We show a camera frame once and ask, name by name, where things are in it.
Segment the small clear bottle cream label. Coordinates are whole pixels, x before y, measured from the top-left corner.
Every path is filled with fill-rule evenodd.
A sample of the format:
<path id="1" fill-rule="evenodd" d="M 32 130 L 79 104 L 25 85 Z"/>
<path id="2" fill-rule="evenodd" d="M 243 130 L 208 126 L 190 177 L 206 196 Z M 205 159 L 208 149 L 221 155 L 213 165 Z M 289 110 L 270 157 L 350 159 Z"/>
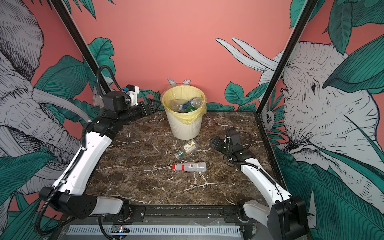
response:
<path id="1" fill-rule="evenodd" d="M 181 150 L 178 150 L 174 156 L 176 159 L 182 159 L 184 158 L 186 155 L 189 155 L 190 153 L 192 153 L 193 151 L 197 150 L 198 149 L 198 144 L 195 140 L 190 140 L 189 142 L 187 142 L 185 145 L 183 145 L 183 147 L 181 148 Z"/>

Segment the clear bottle red label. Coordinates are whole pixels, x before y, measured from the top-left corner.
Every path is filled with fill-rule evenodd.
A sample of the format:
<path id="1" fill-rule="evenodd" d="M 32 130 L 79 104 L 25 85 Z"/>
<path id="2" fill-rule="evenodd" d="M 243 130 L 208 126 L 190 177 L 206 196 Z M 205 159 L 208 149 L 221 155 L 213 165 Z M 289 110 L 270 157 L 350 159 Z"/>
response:
<path id="1" fill-rule="evenodd" d="M 204 162 L 199 163 L 182 163 L 172 166 L 173 170 L 184 171 L 184 172 L 205 172 L 207 165 Z"/>

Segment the green bottle green label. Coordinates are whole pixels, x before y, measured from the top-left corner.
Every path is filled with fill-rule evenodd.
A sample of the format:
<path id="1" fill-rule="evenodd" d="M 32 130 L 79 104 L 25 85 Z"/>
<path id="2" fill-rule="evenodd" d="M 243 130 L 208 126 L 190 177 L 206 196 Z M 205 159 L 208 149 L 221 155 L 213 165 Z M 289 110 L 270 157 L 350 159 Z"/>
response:
<path id="1" fill-rule="evenodd" d="M 188 107 L 186 108 L 187 113 L 189 113 L 189 112 L 193 112 L 193 111 L 195 111 L 195 110 L 196 110 L 196 108 L 191 107 L 191 106 L 188 106 Z"/>

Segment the crushed clear bottle blue cap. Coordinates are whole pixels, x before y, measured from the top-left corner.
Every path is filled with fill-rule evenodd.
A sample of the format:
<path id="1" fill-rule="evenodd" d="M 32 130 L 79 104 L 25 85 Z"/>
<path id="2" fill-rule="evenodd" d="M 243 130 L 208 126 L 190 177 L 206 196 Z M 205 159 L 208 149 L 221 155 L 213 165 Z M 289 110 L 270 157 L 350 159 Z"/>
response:
<path id="1" fill-rule="evenodd" d="M 189 106 L 189 101 L 184 99 L 172 100 L 170 102 L 170 109 L 174 112 L 181 113 Z"/>

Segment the blue label bottle white cap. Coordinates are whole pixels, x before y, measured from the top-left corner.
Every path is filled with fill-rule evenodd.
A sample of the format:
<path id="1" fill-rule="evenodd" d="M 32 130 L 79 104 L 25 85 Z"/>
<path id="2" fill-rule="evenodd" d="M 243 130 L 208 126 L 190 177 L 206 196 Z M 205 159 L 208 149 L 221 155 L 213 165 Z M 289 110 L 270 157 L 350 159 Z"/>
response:
<path id="1" fill-rule="evenodd" d="M 189 101 L 187 101 L 187 103 L 184 106 L 184 109 L 186 110 L 186 108 L 188 106 L 191 106 L 191 107 L 196 108 L 196 110 L 197 110 L 198 108 L 200 108 L 203 105 L 203 103 L 204 103 L 203 98 L 195 97 L 195 98 L 192 98 Z"/>

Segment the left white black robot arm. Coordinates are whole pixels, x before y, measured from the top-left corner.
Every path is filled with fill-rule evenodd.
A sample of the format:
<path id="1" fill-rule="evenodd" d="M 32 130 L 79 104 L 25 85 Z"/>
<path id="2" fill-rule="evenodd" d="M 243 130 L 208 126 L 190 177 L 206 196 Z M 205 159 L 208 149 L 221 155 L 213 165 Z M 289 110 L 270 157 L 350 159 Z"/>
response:
<path id="1" fill-rule="evenodd" d="M 37 235 L 51 234 L 76 219 L 87 217 L 104 216 L 120 223 L 131 218 L 129 200 L 87 195 L 85 191 L 101 156 L 123 126 L 153 115 L 160 106 L 160 101 L 148 99 L 121 111 L 101 109 L 99 116 L 84 126 L 81 146 L 67 169 L 51 187 L 44 187 L 39 193 L 44 204 L 34 226 Z M 41 222 L 48 207 L 70 215 L 70 219 L 52 229 L 43 230 Z"/>

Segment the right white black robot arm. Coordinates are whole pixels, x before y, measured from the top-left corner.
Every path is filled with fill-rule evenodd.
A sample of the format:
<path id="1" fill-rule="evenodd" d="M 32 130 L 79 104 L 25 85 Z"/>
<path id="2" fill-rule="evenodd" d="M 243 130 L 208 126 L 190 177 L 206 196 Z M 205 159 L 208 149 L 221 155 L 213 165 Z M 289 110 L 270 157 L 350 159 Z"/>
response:
<path id="1" fill-rule="evenodd" d="M 255 154 L 234 137 L 215 136 L 210 146 L 229 158 L 263 195 L 267 206 L 256 201 L 243 204 L 245 216 L 266 226 L 274 240 L 296 240 L 309 233 L 306 204 L 282 188 L 262 167 Z"/>

